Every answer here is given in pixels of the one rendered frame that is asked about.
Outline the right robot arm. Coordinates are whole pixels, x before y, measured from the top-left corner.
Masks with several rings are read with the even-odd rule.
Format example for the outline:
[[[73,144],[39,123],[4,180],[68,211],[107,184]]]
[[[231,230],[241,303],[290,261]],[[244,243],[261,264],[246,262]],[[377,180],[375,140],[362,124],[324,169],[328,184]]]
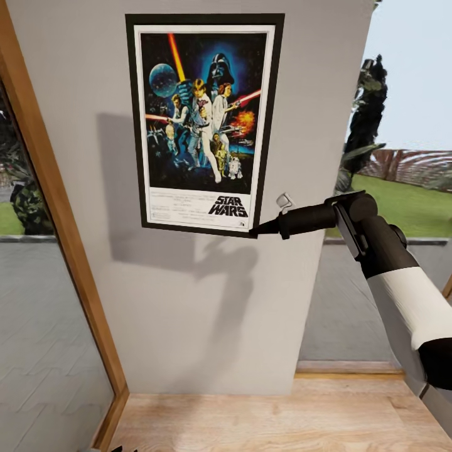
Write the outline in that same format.
[[[338,226],[372,291],[392,351],[415,380],[452,405],[452,307],[407,250],[403,231],[378,215],[376,199],[357,190],[303,208],[285,191],[275,220],[250,234],[290,235]]]

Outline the poster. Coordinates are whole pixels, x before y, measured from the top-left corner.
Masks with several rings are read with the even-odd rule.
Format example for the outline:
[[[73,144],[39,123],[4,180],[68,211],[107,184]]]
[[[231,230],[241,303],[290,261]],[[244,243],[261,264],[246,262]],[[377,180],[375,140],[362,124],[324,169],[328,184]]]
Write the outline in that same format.
[[[125,19],[142,228],[257,239],[285,13]]]

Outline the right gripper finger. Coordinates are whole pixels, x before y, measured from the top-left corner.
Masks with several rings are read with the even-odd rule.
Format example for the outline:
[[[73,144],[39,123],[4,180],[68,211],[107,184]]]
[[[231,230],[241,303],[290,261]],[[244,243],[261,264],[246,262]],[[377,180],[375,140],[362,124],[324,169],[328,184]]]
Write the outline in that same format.
[[[281,234],[279,217],[275,220],[260,224],[259,227],[249,230],[250,234]]]

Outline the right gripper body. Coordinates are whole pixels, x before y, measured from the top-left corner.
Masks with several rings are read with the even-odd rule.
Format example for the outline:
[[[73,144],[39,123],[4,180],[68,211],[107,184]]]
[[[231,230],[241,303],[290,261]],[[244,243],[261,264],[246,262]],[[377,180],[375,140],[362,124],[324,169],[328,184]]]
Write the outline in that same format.
[[[290,235],[315,232],[317,229],[314,208],[311,206],[297,208],[285,214],[279,212],[278,217],[283,240],[290,239]]]

